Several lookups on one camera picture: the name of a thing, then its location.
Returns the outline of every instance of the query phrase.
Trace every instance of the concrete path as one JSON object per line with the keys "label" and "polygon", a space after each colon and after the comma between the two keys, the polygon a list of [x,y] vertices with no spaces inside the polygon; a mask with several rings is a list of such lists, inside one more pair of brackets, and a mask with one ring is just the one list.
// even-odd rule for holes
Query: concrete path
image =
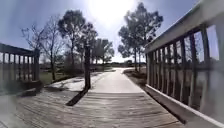
{"label": "concrete path", "polygon": [[140,93],[144,92],[123,74],[125,68],[115,68],[114,72],[105,73],[96,81],[89,92],[97,93]]}
{"label": "concrete path", "polygon": [[[114,68],[108,72],[95,72],[91,74],[91,90],[99,93],[139,93],[144,92],[136,86],[123,71],[127,68]],[[69,91],[81,91],[84,88],[84,78],[76,77],[50,86],[64,88]]]}

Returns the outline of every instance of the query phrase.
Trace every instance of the sky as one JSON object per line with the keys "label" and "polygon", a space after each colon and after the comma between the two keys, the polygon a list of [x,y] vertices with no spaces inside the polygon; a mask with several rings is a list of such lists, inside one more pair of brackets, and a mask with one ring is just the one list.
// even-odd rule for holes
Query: sky
{"label": "sky", "polygon": [[117,51],[121,44],[118,31],[125,25],[124,15],[143,2],[149,12],[159,11],[164,22],[157,36],[183,17],[198,0],[4,0],[0,4],[0,42],[29,49],[21,28],[37,23],[42,27],[52,15],[61,17],[66,10],[81,10],[87,21],[93,23],[100,38],[113,42],[113,62],[123,62]]}

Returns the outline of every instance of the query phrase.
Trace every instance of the tree trunk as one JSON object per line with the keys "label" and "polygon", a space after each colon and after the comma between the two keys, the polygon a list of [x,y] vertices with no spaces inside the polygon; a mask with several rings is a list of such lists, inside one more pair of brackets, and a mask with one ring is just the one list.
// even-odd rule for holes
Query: tree trunk
{"label": "tree trunk", "polygon": [[71,68],[72,68],[72,70],[74,70],[74,67],[75,67],[75,62],[74,62],[74,53],[73,53],[73,47],[71,48]]}
{"label": "tree trunk", "polygon": [[80,64],[80,68],[81,68],[81,70],[83,70],[83,53],[81,53],[81,64]]}
{"label": "tree trunk", "polygon": [[135,71],[137,72],[137,49],[134,48]]}
{"label": "tree trunk", "polygon": [[139,68],[139,72],[141,72],[141,51],[140,51],[140,50],[139,50],[138,55],[139,55],[139,56],[138,56],[138,57],[139,57],[139,58],[138,58],[138,60],[139,60],[139,61],[138,61],[138,68]]}
{"label": "tree trunk", "polygon": [[51,74],[52,74],[52,80],[54,81],[56,78],[55,78],[54,60],[52,56],[51,56]]}
{"label": "tree trunk", "polygon": [[103,64],[103,71],[104,71],[104,57],[103,57],[103,63],[102,64]]}

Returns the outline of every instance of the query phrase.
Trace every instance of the grass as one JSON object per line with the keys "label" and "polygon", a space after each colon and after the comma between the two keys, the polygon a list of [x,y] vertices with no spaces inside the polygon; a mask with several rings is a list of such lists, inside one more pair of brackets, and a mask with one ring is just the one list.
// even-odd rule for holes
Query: grass
{"label": "grass", "polygon": [[[62,73],[56,73],[55,74],[56,80],[55,81],[59,81],[61,79],[66,79],[69,76],[66,74],[62,74]],[[41,72],[40,73],[40,81],[44,84],[44,85],[48,85],[51,84],[55,81],[53,81],[52,79],[52,74],[50,72]]]}

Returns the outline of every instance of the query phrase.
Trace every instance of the sun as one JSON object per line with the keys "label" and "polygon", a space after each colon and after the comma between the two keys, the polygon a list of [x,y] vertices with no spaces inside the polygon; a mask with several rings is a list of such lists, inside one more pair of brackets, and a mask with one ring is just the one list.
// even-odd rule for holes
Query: sun
{"label": "sun", "polygon": [[121,21],[128,10],[134,7],[135,0],[87,0],[90,14],[106,27]]}

